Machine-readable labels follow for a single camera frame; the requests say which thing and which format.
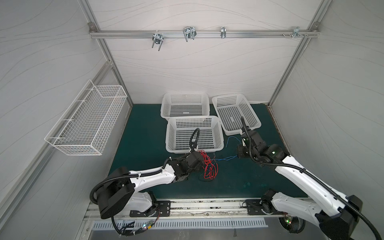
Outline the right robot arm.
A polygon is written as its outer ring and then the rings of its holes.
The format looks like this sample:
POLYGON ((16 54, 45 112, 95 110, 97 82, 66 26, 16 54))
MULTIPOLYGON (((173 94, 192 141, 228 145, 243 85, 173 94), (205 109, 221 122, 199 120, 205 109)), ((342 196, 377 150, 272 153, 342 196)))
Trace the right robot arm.
POLYGON ((239 158, 250 158, 262 167, 273 169, 311 198, 311 201, 305 201, 269 190, 259 203, 265 214, 281 212, 297 217, 318 227, 331 240, 351 239, 357 224, 363 221, 375 239, 382 238, 375 226, 362 214, 363 202, 357 196, 347 196, 330 187, 281 146, 267 145, 257 131, 243 127, 241 138, 243 143, 238 146, 239 158))

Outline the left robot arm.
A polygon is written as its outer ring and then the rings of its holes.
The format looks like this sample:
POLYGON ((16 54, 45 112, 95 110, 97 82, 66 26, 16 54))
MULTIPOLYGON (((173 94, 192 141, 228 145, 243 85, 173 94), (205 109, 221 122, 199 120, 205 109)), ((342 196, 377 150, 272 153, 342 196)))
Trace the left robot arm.
POLYGON ((120 167, 96 184, 90 192, 90 201, 98 205, 101 219, 112 218, 123 209, 145 213, 156 206, 155 197, 144 190, 186 180, 204 163, 202 151, 192 151, 180 158, 168 158, 161 167, 129 171, 120 167))

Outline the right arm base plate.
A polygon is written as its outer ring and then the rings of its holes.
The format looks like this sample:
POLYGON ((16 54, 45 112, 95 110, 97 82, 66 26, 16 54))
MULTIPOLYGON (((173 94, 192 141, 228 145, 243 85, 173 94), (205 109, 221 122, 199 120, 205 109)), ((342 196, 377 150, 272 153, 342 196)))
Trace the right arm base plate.
POLYGON ((250 216, 284 216, 283 212, 278 212, 270 201, 261 199, 247 199, 242 203, 242 208, 247 210, 250 216))

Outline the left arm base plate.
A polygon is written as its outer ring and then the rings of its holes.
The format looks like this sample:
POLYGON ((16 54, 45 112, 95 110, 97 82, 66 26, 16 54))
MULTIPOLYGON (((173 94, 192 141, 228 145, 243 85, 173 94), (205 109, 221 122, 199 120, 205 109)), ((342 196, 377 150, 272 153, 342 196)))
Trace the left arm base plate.
POLYGON ((171 201, 157 201, 145 212, 130 211, 131 218, 147 217, 169 217, 171 211, 171 201))

